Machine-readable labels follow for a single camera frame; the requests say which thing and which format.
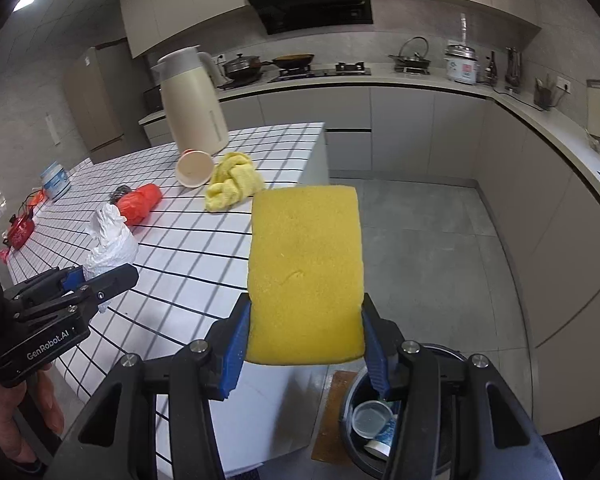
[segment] white plastic bag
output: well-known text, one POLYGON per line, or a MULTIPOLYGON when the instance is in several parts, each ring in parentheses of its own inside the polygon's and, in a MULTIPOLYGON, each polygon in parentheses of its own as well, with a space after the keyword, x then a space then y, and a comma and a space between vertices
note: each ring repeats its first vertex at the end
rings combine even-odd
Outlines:
MULTIPOLYGON (((138 254, 138 242, 125 225, 126 218, 111 204, 105 204, 91 216, 87 226, 88 234, 98 241, 82 264, 84 279, 115 269, 122 264, 132 264, 138 254)), ((107 309, 109 301, 98 306, 100 312, 107 309)))

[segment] plastic cup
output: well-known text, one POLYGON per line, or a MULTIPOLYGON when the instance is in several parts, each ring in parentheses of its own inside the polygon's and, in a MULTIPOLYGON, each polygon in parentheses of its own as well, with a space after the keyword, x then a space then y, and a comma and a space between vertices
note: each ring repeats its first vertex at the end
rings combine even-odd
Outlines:
POLYGON ((184 187, 202 186, 213 173, 211 155, 196 150, 185 150, 176 163, 176 179, 184 187))
POLYGON ((374 438, 393 416, 391 408, 384 402, 368 400, 353 410, 351 427, 362 438, 374 438))

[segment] lower cabinet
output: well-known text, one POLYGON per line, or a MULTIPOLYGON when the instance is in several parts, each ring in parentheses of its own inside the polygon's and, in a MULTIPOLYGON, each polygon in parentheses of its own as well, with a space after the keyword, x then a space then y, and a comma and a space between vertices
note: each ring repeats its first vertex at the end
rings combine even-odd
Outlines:
POLYGON ((415 88, 371 89, 374 171, 427 173, 435 94, 415 88))
POLYGON ((502 216, 504 205, 510 196, 528 133, 535 135, 517 117, 496 103, 487 104, 475 165, 475 179, 496 219, 502 216))
POLYGON ((326 132, 330 170, 371 170, 371 132, 326 132))
POLYGON ((449 92, 432 93, 435 112, 427 173, 472 178, 487 101, 449 92))
POLYGON ((600 293, 564 329, 536 349, 534 411, 542 434, 600 416, 600 293))
POLYGON ((571 174, 534 252, 515 264, 530 325, 529 344, 537 347, 570 323, 600 290, 600 205, 577 174, 571 174))
POLYGON ((257 96, 241 97, 220 103, 229 131, 264 126, 260 101, 257 96))
POLYGON ((160 146, 173 142, 173 136, 171 135, 171 129, 166 117, 144 124, 142 127, 152 146, 160 146))
POLYGON ((540 135, 526 134, 510 193, 498 218, 500 235, 522 270, 564 196, 573 171, 540 135))
POLYGON ((369 88, 301 88, 258 96, 264 123, 325 123, 327 128, 370 128, 369 88))

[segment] rice cooker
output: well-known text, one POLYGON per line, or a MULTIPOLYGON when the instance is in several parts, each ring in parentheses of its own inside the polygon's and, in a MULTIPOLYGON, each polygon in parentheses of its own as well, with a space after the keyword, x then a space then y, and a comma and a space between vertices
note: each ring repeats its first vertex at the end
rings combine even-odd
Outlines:
POLYGON ((446 48, 446 76, 451 81, 475 85, 478 61, 475 50, 465 45, 449 45, 446 48))

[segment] pot lid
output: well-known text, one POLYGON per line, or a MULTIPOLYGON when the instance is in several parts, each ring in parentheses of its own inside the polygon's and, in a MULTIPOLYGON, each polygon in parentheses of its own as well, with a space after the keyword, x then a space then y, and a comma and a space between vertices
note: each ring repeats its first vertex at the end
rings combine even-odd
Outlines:
POLYGON ((475 59, 475 50, 470 46, 465 45, 449 45, 446 48, 448 56, 465 57, 467 59, 475 59))
POLYGON ((243 54, 237 54, 237 57, 227 61, 224 66, 229 68, 243 68, 249 66, 253 62, 260 62, 260 56, 244 56, 243 54))

